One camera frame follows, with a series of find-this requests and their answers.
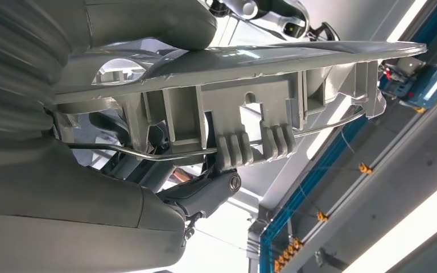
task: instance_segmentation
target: metal rail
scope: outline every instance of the metal rail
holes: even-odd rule
[[[365,113],[364,110],[361,110],[358,113],[351,115],[348,118],[341,119],[336,123],[298,132],[294,134],[294,138],[301,138],[306,135],[319,133],[325,129],[345,125],[346,123],[352,122],[360,118],[362,115],[364,115],[364,113]],[[167,154],[167,155],[152,155],[152,154],[146,154],[132,149],[124,148],[122,146],[118,146],[114,144],[105,144],[105,143],[66,143],[66,144],[71,149],[112,150],[112,151],[122,152],[124,154],[131,155],[131,156],[136,156],[137,158],[150,160],[150,161],[176,160],[176,159],[188,158],[196,155],[209,155],[217,152],[217,148],[208,148],[200,151],[179,152],[179,153]],[[260,144],[262,144],[262,141],[260,139],[250,142],[251,146],[257,146]]]

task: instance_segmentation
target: wire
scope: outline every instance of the wire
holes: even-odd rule
[[[351,145],[349,144],[349,142],[346,140],[346,137],[344,136],[344,132],[343,129],[341,128],[341,137],[343,137],[344,142],[346,143],[346,145],[348,146],[348,148],[351,150],[351,152],[355,155],[356,152],[354,151],[353,147],[351,147]]]
[[[333,166],[328,166],[328,167],[317,167],[317,168],[313,168],[310,169],[309,171],[303,172],[300,174],[299,179],[302,179],[303,176],[311,173],[311,172],[315,172],[315,171],[321,171],[321,170],[331,170],[331,169],[337,169],[337,170],[345,170],[345,171],[355,171],[355,172],[359,172],[359,169],[353,169],[353,168],[344,168],[344,167],[333,167]],[[304,200],[307,200],[307,202],[309,202],[318,212],[324,212],[323,210],[321,210],[306,194],[306,192],[304,191],[304,189],[302,188],[302,181],[298,186],[300,192],[302,193],[302,195],[304,196]],[[284,210],[288,210],[291,211],[293,213],[299,213],[299,214],[303,214],[305,216],[309,216],[312,218],[317,218],[316,216],[310,215],[308,213],[304,213],[298,210],[292,210],[292,209],[286,209],[286,208],[282,208]]]
[[[205,234],[205,235],[207,235],[207,236],[209,236],[209,237],[211,237],[211,238],[213,238],[213,239],[215,239],[215,240],[218,240],[218,241],[220,241],[220,242],[222,242],[222,243],[226,243],[226,244],[229,245],[229,246],[233,246],[233,247],[235,247],[235,248],[237,248],[237,249],[239,249],[239,250],[243,250],[243,251],[250,252],[250,253],[253,253],[253,254],[259,254],[258,251],[257,251],[257,252],[254,252],[254,251],[251,251],[251,250],[245,249],[245,248],[243,248],[243,247],[236,246],[236,245],[234,245],[234,244],[232,244],[232,243],[229,243],[229,242],[227,242],[227,241],[225,241],[225,240],[222,240],[222,239],[220,239],[220,238],[218,238],[218,237],[215,237],[214,235],[211,235],[211,234],[209,234],[209,233],[207,233],[207,232],[204,232],[204,231],[202,231],[202,230],[200,230],[200,229],[195,229],[195,230],[196,230],[196,231],[199,231],[199,232],[201,232],[201,233],[203,233],[203,234]]]
[[[301,131],[297,134],[294,134],[294,138],[300,138],[300,137],[304,137],[306,135],[312,135],[312,134],[319,133],[319,132],[323,131],[324,129],[342,126],[346,123],[352,122],[352,121],[362,117],[362,115],[364,115],[364,113],[365,113],[364,110],[361,110],[358,113],[356,113],[348,118],[341,119],[339,122],[336,122],[336,123],[333,123],[330,125],[320,126],[320,127],[309,129],[309,130]],[[191,156],[209,155],[209,154],[214,154],[217,152],[217,148],[207,148],[207,149],[200,150],[200,151],[180,152],[180,153],[176,153],[176,154],[150,155],[147,153],[134,151],[132,149],[128,149],[128,148],[118,146],[118,145],[113,145],[113,144],[103,144],[103,143],[66,143],[66,144],[71,149],[113,150],[113,151],[117,151],[117,152],[122,152],[123,154],[136,156],[138,158],[147,159],[150,161],[176,160],[176,159],[182,159],[182,158],[189,158]],[[262,141],[260,139],[250,142],[251,146],[257,146],[260,144],[262,144]]]

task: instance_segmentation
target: fluorescent light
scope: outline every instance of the fluorescent light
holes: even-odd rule
[[[262,201],[262,199],[263,199],[262,196],[256,194],[255,192],[251,192],[251,191],[249,191],[248,189],[246,189],[244,187],[240,187],[239,191],[245,193],[246,195],[250,195],[250,196],[256,198],[259,201]]]
[[[351,106],[351,97],[345,97],[339,107],[336,109],[334,114],[332,114],[331,118],[327,122],[327,124],[336,123],[344,116],[346,111]],[[316,155],[316,153],[319,151],[319,148],[321,145],[325,142],[329,134],[332,132],[333,128],[324,129],[322,130],[319,135],[314,139],[312,144],[309,146],[309,148],[306,151],[307,158],[311,159]]]
[[[239,206],[240,208],[242,208],[242,209],[245,209],[245,210],[248,210],[248,211],[250,211],[250,212],[254,212],[254,213],[259,213],[259,210],[257,209],[257,208],[254,208],[253,206],[251,206],[251,205],[248,205],[248,204],[246,204],[246,203],[244,203],[244,202],[242,202],[242,201],[238,201],[237,199],[235,199],[235,198],[229,198],[229,200],[227,200],[227,201],[229,201],[230,203],[232,203],[232,204],[234,204],[234,205],[237,205],[237,206]]]
[[[389,35],[387,39],[388,42],[396,42],[401,37],[401,35],[403,35],[406,28],[411,24],[411,22],[416,17],[416,15],[424,6],[425,3],[426,0],[416,0],[411,5],[411,7],[405,13],[405,16],[403,16],[403,18],[399,21],[396,28],[393,30],[393,32],[391,32],[391,35]]]
[[[384,273],[435,233],[437,233],[437,191],[364,252],[343,273]]]

